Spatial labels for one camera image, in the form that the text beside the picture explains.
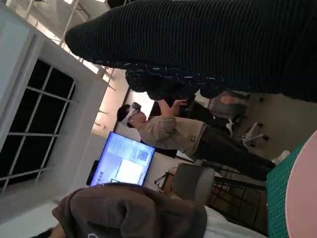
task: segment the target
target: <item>qr code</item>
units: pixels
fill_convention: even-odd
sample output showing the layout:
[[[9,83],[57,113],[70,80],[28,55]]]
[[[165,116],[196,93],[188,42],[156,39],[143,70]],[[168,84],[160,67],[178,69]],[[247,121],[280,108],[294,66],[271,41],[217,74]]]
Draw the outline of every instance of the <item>qr code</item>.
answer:
[[[140,150],[138,155],[138,160],[146,161],[147,158],[148,158],[148,153],[143,150]]]

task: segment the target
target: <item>green cutting mat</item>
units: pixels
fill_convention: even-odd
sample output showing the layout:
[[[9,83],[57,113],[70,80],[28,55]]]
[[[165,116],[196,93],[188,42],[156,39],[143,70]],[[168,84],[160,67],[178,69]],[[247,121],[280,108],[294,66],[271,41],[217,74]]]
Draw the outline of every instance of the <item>green cutting mat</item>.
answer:
[[[289,174],[305,142],[267,175],[268,237],[288,238],[285,221],[285,193]]]

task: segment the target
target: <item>computer monitor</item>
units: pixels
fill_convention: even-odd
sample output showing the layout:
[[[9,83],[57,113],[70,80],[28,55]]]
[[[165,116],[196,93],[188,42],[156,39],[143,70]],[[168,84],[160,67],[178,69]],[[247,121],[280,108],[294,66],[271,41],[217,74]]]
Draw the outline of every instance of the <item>computer monitor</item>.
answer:
[[[107,182],[143,185],[155,149],[111,132],[90,186]]]

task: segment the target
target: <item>chair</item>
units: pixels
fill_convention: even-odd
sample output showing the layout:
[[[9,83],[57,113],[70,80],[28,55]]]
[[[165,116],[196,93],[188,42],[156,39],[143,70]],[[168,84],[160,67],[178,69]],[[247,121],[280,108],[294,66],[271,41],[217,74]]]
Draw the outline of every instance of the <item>chair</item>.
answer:
[[[207,205],[213,183],[213,168],[180,164],[173,178],[172,191],[182,199]]]
[[[244,199],[247,188],[258,190],[265,190],[265,187],[228,178],[215,177],[214,169],[211,167],[202,167],[191,164],[180,164],[172,181],[172,191],[181,199],[192,200],[200,205],[206,205],[212,209],[221,213],[225,218],[235,223],[245,226],[251,230],[265,234],[263,231],[259,231],[254,227],[258,212],[260,209],[260,199],[257,204],[252,204],[250,201]],[[238,196],[231,192],[232,188],[241,189],[242,196]],[[240,211],[242,204],[247,204],[254,209],[254,219],[251,224],[247,224],[240,217],[233,216],[226,211],[220,210],[219,208],[210,205],[212,196],[216,197],[216,200],[221,200],[232,206],[233,209]],[[233,199],[238,202],[231,202],[226,197],[230,195]]]
[[[248,100],[250,95],[243,95],[238,92],[233,91],[225,91],[219,94],[217,97],[210,100],[208,109],[210,110],[211,114],[216,117],[227,118],[232,123],[238,123],[240,118],[245,118],[244,114],[247,110],[247,106],[245,104],[224,104],[220,101],[222,96],[230,96],[236,97],[239,99]],[[242,136],[242,143],[247,146],[255,147],[253,143],[257,139],[263,139],[265,141],[269,140],[269,137],[264,134],[257,134],[257,129],[262,128],[263,124],[259,122],[255,122],[253,126],[248,130],[248,132]]]

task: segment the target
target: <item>hand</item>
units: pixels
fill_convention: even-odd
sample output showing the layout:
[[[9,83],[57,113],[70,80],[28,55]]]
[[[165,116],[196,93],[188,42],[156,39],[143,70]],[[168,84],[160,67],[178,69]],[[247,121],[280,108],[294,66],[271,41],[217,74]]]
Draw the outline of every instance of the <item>hand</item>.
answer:
[[[174,106],[186,106],[187,105],[187,100],[175,100],[173,107]]]
[[[180,107],[186,106],[186,105],[187,105],[186,100],[175,100],[175,102],[171,108],[174,116],[177,117],[179,115]]]

